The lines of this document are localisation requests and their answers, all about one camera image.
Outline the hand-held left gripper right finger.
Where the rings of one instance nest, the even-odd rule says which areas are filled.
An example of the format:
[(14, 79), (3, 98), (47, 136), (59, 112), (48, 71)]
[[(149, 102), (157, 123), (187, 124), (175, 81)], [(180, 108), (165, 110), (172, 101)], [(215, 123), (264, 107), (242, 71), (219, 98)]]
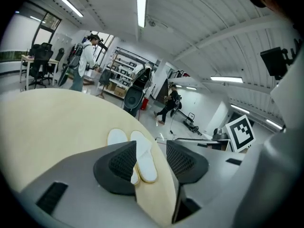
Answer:
[(179, 186), (172, 224), (233, 224), (247, 182), (247, 156), (167, 141), (166, 157)]

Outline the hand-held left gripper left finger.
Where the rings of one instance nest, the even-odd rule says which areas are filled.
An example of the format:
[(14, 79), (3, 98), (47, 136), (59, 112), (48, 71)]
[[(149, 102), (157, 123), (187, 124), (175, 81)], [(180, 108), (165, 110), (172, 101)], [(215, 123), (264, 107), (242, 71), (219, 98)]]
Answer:
[(136, 142), (71, 155), (30, 182), (20, 196), (50, 228), (152, 228), (131, 183)]

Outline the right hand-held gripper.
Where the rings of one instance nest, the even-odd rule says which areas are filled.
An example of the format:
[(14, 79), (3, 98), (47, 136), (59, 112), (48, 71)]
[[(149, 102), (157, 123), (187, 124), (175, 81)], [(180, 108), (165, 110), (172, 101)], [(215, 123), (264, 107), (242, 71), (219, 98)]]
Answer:
[(221, 143), (221, 150), (243, 152), (256, 141), (252, 126), (246, 115), (227, 123), (222, 128), (214, 129), (212, 140)]

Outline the white slipper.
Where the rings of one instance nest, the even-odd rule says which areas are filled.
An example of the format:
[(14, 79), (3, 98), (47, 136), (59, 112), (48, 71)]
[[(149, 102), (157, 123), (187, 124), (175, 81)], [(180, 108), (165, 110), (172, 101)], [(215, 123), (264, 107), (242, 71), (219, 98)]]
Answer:
[[(128, 137), (126, 136), (125, 132), (121, 129), (114, 128), (110, 130), (108, 137), (107, 137), (107, 145), (117, 144), (117, 143), (124, 143), (128, 142)], [(131, 176), (131, 183), (135, 186), (139, 183), (139, 175), (137, 172), (136, 167), (133, 167), (133, 173)]]
[(131, 183), (137, 185), (140, 180), (146, 183), (156, 182), (158, 175), (151, 153), (152, 143), (140, 131), (131, 133), (131, 141), (136, 141), (136, 164)]

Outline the black hand trolley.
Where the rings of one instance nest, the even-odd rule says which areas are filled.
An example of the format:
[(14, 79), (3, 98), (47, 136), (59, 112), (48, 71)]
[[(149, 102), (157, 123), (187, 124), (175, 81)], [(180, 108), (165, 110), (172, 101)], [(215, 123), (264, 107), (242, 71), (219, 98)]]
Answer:
[(202, 136), (202, 133), (199, 131), (199, 127), (194, 125), (195, 114), (189, 113), (183, 124), (193, 133), (197, 133), (199, 136)]

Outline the dark staircase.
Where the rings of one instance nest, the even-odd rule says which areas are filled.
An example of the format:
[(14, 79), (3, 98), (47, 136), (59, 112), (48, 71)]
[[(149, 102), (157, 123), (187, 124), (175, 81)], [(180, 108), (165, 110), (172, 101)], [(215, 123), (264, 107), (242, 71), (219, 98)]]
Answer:
[(156, 101), (159, 103), (164, 103), (164, 99), (168, 96), (168, 79), (165, 79), (161, 89), (159, 90), (157, 96), (156, 96)]

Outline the black monitor screen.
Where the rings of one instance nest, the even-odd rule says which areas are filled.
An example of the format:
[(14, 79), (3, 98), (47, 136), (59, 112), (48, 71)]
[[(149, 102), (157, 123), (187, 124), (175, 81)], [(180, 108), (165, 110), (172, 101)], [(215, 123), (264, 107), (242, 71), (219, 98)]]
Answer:
[(270, 76), (275, 80), (281, 80), (287, 73), (287, 66), (293, 64), (296, 53), (291, 49), (292, 57), (288, 57), (288, 50), (280, 47), (269, 49), (260, 53), (260, 56), (268, 70)]

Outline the black oval backpack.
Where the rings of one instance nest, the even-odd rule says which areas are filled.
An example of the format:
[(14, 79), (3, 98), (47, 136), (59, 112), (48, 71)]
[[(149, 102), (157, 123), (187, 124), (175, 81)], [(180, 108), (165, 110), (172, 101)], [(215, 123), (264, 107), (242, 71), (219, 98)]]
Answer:
[(68, 63), (63, 66), (62, 74), (57, 82), (58, 87), (62, 87), (66, 83), (69, 74), (78, 69), (83, 49), (83, 45), (78, 45), (69, 58)]
[(145, 90), (150, 87), (152, 79), (151, 68), (144, 66), (135, 76), (131, 82), (124, 97), (124, 108), (127, 110), (135, 109), (141, 102)]

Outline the dark bag on tripod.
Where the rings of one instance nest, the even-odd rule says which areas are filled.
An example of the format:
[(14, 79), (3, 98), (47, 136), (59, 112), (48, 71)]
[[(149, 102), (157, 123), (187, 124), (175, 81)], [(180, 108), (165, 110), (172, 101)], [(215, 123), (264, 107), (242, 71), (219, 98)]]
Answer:
[(111, 71), (108, 69), (105, 69), (102, 71), (100, 78), (99, 78), (99, 84), (103, 86), (107, 86), (110, 83), (110, 76), (111, 76)]

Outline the white storage shelf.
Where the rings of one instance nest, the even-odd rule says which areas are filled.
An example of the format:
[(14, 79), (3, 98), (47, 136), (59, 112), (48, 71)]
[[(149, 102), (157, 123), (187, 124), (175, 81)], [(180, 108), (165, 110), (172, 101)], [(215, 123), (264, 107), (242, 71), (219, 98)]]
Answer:
[(138, 65), (145, 66), (146, 64), (152, 65), (155, 69), (158, 68), (158, 65), (138, 54), (121, 47), (115, 47), (108, 63), (104, 65), (104, 69), (110, 72), (109, 80), (111, 83), (127, 90), (132, 84), (131, 74), (133, 70)]

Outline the group of grey shelf machines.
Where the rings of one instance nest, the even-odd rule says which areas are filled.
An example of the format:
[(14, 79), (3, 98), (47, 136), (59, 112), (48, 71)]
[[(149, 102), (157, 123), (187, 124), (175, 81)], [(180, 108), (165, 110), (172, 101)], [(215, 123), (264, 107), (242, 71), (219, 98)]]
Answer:
[(135, 73), (135, 69), (143, 68), (143, 64), (136, 64), (134, 62), (124, 63), (119, 60), (114, 60), (111, 66), (107, 66), (107, 69), (111, 71), (110, 79), (122, 88), (128, 88), (133, 81), (132, 73)]

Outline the wooden desk with white legs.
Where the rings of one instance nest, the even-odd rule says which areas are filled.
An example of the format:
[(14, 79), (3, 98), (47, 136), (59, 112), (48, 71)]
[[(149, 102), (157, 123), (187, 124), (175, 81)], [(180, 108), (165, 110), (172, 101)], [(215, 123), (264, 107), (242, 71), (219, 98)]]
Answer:
[[(29, 89), (29, 69), (30, 69), (30, 64), (34, 62), (34, 58), (26, 55), (21, 55), (21, 62), (20, 62), (20, 70), (19, 70), (19, 82), (22, 82), (22, 69), (23, 69), (23, 63), (27, 62), (28, 67), (26, 69), (26, 86), (25, 86), (25, 91)], [(55, 59), (50, 59), (48, 61), (49, 64), (54, 64), (54, 74), (56, 73), (59, 61)]]

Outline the black office chair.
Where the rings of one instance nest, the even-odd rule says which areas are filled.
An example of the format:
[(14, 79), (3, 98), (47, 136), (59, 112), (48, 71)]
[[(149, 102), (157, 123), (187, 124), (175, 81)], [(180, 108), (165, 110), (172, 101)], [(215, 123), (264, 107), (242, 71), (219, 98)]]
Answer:
[(47, 46), (40, 45), (35, 51), (34, 61), (28, 66), (28, 75), (33, 77), (33, 80), (29, 83), (26, 82), (25, 90), (28, 90), (29, 86), (34, 86), (36, 89), (37, 85), (47, 87), (43, 81), (46, 79), (48, 62), (53, 56), (53, 51), (50, 49), (50, 44)]
[[(64, 53), (65, 53), (65, 49), (63, 47), (60, 48), (55, 60), (59, 62), (62, 59)], [(57, 65), (56, 64), (48, 64), (48, 66), (47, 66), (48, 84), (50, 84), (50, 80), (53, 79), (53, 77), (51, 77), (51, 76), (54, 76), (58, 72), (58, 69), (59, 69), (59, 64), (57, 64)]]

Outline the white locker cabinet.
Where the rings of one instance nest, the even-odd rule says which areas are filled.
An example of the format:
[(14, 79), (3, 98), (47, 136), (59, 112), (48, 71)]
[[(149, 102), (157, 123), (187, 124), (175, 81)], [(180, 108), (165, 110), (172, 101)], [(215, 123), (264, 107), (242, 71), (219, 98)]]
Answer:
[(72, 39), (65, 34), (56, 33), (53, 40), (53, 51), (54, 55), (56, 56), (61, 48), (64, 49), (66, 53), (70, 48)]

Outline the large window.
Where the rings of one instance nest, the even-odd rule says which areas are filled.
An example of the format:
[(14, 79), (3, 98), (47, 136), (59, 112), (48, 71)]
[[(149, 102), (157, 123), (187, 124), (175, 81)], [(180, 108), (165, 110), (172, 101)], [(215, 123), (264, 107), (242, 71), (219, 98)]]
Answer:
[(24, 16), (20, 11), (10, 20), (0, 42), (0, 63), (18, 61), (21, 55), (28, 52), (32, 45), (49, 42), (61, 20), (47, 13), (41, 18), (46, 23), (35, 21)]

